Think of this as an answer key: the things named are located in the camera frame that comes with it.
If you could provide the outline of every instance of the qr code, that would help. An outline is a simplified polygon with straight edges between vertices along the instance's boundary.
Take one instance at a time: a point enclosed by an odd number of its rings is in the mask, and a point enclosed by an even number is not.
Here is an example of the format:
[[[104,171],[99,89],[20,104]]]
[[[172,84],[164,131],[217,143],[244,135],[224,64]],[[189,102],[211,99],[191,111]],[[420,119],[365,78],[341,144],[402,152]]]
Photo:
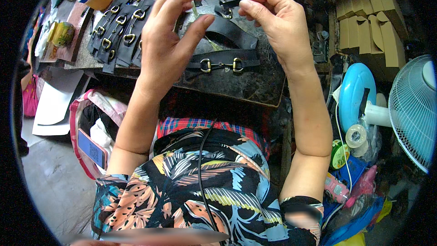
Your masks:
[[[90,144],[90,158],[95,161],[98,162],[100,161],[99,159],[99,149],[97,149],[93,144]]]

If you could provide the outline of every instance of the woman's left hand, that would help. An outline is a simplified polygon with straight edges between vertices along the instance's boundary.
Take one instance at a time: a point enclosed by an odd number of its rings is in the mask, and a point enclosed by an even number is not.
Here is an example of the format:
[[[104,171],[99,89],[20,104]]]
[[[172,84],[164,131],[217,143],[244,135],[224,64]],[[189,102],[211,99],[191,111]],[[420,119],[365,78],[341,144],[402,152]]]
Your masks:
[[[179,15],[192,7],[193,0],[156,0],[142,30],[141,74],[137,88],[149,98],[160,101],[179,79],[194,49],[214,21],[202,15],[183,38],[173,32]]]

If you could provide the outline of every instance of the pink plastic bottle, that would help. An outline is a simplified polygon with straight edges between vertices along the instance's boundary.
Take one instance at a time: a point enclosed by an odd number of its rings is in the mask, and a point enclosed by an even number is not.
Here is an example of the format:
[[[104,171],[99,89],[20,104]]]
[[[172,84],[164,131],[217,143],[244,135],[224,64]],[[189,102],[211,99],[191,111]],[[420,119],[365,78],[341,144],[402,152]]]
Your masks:
[[[325,193],[335,202],[345,203],[350,196],[349,189],[333,175],[328,173],[325,179]]]
[[[366,173],[364,173],[355,186],[352,189],[351,197],[345,204],[346,208],[352,207],[355,200],[362,194],[373,194],[374,186],[373,182],[376,176],[376,165],[370,167]]]

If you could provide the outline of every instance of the plaid fabric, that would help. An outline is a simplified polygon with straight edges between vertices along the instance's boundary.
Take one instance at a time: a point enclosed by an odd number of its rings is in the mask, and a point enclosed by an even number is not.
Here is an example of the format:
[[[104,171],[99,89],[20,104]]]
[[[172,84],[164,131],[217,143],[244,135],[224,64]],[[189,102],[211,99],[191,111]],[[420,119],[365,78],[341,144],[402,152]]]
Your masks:
[[[164,121],[160,121],[158,125],[158,129],[156,132],[157,138],[161,138],[162,136],[168,135],[175,131],[184,129],[184,128],[210,128],[213,120],[206,119],[198,119],[198,118],[172,118],[167,117]],[[258,148],[263,152],[263,155],[268,160],[270,157],[270,149],[267,145],[267,142],[264,138],[258,136],[258,134],[250,128],[241,127],[239,125],[230,124],[228,122],[216,122],[214,124],[214,128],[223,129],[235,132],[244,137],[248,137],[252,140]]]

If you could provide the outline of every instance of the fingernail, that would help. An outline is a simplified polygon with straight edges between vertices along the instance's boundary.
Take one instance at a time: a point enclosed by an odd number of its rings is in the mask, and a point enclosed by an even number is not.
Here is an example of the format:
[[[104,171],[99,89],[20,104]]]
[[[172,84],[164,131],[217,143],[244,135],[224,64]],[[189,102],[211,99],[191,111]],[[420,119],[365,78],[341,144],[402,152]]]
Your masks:
[[[206,15],[205,20],[203,20],[203,23],[205,25],[211,24],[212,22],[214,22],[214,19],[216,19],[213,15]]]
[[[248,9],[253,5],[251,0],[242,0],[240,1],[240,7],[243,9]]]

